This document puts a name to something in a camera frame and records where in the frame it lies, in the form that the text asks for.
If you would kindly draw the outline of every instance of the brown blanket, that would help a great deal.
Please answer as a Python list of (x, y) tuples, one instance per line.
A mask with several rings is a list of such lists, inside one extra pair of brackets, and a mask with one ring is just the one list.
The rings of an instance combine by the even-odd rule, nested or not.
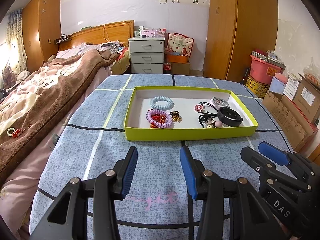
[[(90, 50), (54, 59), (32, 73), (0, 103), (0, 187), (22, 160), (70, 111), (101, 67), (119, 54)], [(7, 130), (23, 131), (17, 138)]]

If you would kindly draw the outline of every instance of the wooden wardrobe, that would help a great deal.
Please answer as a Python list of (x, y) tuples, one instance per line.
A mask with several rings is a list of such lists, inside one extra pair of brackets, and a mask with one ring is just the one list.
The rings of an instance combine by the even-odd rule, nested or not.
[(32, 73), (58, 52), (54, 40), (61, 36), (60, 0), (31, 0), (22, 10), (22, 36)]
[(210, 0), (204, 76), (240, 82), (255, 49), (274, 50), (278, 0)]

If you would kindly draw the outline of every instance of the orange box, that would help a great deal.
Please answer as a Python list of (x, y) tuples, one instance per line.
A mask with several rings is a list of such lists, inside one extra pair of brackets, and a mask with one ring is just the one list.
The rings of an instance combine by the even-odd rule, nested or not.
[(169, 55), (167, 54), (167, 61), (168, 62), (175, 62), (175, 63), (187, 63), (189, 60), (188, 56), (174, 56), (174, 55)]

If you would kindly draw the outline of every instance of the nightstand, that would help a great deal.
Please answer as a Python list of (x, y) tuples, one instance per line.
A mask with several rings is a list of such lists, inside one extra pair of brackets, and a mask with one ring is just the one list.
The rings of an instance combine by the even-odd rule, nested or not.
[(164, 37), (129, 39), (131, 72), (163, 74)]

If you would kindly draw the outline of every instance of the gift bag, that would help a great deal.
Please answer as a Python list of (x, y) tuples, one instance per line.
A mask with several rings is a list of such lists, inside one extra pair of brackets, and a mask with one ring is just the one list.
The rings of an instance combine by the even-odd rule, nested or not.
[(179, 33), (169, 33), (167, 51), (179, 52), (181, 56), (190, 57), (194, 40)]

